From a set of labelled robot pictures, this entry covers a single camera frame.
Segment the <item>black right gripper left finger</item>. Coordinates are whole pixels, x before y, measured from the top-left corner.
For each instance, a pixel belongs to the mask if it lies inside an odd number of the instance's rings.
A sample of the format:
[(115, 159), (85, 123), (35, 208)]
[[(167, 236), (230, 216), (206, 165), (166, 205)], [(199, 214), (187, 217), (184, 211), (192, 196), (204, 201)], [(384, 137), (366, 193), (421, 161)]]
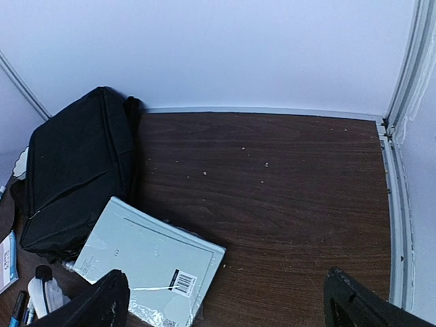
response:
[(111, 270), (73, 300), (38, 318), (34, 326), (125, 326), (130, 289), (120, 270)]

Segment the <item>dog picture book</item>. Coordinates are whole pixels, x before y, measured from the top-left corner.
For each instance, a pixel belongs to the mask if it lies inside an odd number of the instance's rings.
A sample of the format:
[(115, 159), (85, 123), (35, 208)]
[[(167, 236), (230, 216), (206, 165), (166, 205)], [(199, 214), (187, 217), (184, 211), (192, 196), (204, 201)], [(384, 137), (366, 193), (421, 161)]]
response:
[(18, 279), (18, 269), (16, 264), (17, 248), (16, 236), (11, 231), (1, 242), (1, 271), (0, 271), (0, 293), (4, 293)]

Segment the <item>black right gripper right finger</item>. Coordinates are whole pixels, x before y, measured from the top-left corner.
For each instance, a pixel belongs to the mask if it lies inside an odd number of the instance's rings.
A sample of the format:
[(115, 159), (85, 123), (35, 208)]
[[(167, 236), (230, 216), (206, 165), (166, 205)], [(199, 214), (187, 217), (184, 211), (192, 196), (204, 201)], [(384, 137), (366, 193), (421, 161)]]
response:
[(431, 326), (383, 300), (337, 267), (324, 281), (326, 326)]

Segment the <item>black student backpack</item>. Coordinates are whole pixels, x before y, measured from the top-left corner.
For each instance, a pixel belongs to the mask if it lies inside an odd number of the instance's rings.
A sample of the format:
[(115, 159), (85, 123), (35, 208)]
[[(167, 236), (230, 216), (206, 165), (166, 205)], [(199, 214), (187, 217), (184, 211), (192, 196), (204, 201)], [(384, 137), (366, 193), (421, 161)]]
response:
[(25, 178), (10, 189), (23, 250), (74, 259), (109, 199), (128, 199), (141, 113), (139, 99), (97, 87), (32, 133)]

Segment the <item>grey shrink-wrapped notebook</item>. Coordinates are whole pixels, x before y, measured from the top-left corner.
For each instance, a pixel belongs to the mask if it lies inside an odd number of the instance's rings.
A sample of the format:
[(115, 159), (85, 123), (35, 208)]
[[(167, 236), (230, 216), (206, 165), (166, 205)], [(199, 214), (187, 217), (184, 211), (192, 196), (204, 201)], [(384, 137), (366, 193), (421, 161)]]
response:
[(191, 326), (225, 248), (112, 197), (74, 263), (91, 284), (113, 269), (127, 277), (129, 312), (151, 326)]

